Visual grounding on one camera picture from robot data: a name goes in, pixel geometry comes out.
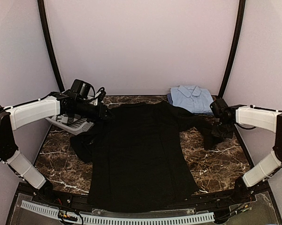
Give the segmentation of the light blue folded shirt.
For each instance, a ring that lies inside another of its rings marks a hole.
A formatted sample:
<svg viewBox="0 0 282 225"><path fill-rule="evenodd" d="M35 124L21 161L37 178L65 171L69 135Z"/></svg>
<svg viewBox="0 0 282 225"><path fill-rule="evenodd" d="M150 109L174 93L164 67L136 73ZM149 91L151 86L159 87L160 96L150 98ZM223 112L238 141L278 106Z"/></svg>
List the light blue folded shirt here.
<svg viewBox="0 0 282 225"><path fill-rule="evenodd" d="M212 114L210 104L213 102L209 90L196 85L173 87L170 89L172 105L188 110L194 114Z"/></svg>

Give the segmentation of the black white checkered shirt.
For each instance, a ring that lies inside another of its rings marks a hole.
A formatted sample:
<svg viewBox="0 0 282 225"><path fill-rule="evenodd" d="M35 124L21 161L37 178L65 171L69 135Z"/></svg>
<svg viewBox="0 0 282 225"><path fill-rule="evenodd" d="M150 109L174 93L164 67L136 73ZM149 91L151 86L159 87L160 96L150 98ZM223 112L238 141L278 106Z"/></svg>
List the black white checkered shirt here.
<svg viewBox="0 0 282 225"><path fill-rule="evenodd" d="M80 115L67 113L67 114L58 115L55 120L64 125L71 125L81 120L82 118L83 117Z"/></svg>

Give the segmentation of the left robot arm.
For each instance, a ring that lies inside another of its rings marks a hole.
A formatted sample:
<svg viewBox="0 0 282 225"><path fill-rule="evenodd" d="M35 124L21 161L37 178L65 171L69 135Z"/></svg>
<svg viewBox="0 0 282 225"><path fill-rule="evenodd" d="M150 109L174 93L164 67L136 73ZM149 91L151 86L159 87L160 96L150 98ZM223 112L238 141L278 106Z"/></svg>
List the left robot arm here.
<svg viewBox="0 0 282 225"><path fill-rule="evenodd" d="M34 189L39 190L38 196L46 204L53 204L57 194L50 189L51 182L20 152L13 132L35 121L66 113L80 115L91 122L109 117L108 108L102 102L93 105L88 99L59 92L51 92L44 98L17 106L0 105L0 162L7 164Z"/></svg>

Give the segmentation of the left black frame post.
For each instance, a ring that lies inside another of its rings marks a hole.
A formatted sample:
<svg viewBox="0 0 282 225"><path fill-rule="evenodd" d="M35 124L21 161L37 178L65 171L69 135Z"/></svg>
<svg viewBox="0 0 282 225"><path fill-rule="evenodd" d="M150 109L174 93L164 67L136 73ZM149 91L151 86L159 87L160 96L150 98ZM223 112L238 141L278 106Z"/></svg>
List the left black frame post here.
<svg viewBox="0 0 282 225"><path fill-rule="evenodd" d="M58 86L58 89L60 92L65 91L64 84L60 75L58 63L55 57L55 52L53 49L53 44L52 44L52 39L50 35L50 30L49 30L49 24L48 24L48 19L46 15L46 9L45 9L45 1L44 0L37 0L38 3L38 11L39 11L39 17L41 21L41 26L42 26L42 31L43 31L43 36L47 48L47 53L49 56L49 60L51 63L51 67L53 70L53 74Z"/></svg>

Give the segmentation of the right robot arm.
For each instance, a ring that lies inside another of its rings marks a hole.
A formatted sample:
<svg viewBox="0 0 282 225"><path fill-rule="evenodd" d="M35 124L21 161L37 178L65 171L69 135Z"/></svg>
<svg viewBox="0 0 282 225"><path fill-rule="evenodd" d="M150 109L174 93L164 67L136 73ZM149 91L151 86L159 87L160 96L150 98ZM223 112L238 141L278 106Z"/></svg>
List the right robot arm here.
<svg viewBox="0 0 282 225"><path fill-rule="evenodd" d="M271 152L240 180L243 185L230 192L234 203L241 203L248 196L248 189L282 168L282 111L256 107L254 105L228 106L223 99L210 104L210 108L219 123L214 126L214 135L221 136L224 125L248 125L271 131L275 134L275 143Z"/></svg>

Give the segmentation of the black front rail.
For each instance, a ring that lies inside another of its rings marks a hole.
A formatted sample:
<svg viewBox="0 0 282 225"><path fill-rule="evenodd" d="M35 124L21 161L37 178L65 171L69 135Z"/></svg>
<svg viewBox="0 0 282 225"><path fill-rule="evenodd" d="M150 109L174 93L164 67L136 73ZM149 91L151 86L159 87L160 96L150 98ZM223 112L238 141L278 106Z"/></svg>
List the black front rail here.
<svg viewBox="0 0 282 225"><path fill-rule="evenodd" d="M47 203L49 205L55 205L63 210L76 210L76 211L86 211L91 212L94 209L99 209L99 206L94 206L92 204L87 203L87 195L78 195L71 194L68 192L61 191L52 191L53 196L55 197L55 201L51 202L47 200L43 195L39 194L39 192L35 188L31 188L30 192L33 196L33 200L40 203ZM210 193L210 194L202 194L202 195L192 195L191 197L176 202L174 204L170 204L168 206L164 206L162 208L145 208L141 207L139 210L117 210L110 209L110 212L114 213L146 213L150 211L162 211L162 210L182 210L186 208L195 208L197 212L202 210L209 211L227 211L229 206L236 204L231 199L232 190L221 191L218 193Z"/></svg>

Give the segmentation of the black long sleeve shirt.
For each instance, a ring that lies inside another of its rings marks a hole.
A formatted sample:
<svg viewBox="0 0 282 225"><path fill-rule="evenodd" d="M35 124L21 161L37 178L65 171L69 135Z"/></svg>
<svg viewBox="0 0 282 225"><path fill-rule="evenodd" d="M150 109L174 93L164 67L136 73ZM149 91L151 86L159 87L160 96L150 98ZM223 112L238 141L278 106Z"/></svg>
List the black long sleeve shirt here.
<svg viewBox="0 0 282 225"><path fill-rule="evenodd" d="M198 191L184 159L180 133L195 128L204 149L222 139L199 115L162 101L125 104L114 118L73 136L70 145L80 160L92 163L87 202L112 212L140 213L181 202Z"/></svg>

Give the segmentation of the grey plastic basket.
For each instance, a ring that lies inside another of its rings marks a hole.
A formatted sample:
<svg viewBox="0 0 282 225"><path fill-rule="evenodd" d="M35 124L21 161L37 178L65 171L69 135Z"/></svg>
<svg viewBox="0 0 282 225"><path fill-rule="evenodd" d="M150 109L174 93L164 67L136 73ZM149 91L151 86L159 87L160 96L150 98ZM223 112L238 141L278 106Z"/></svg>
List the grey plastic basket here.
<svg viewBox="0 0 282 225"><path fill-rule="evenodd" d="M62 123L57 122L56 119L57 116L47 117L46 120L50 122L52 125L61 128L73 135L78 135L82 132L88 131L92 126L93 123L88 121L87 118L82 118L81 120L75 122L71 125L64 125Z"/></svg>

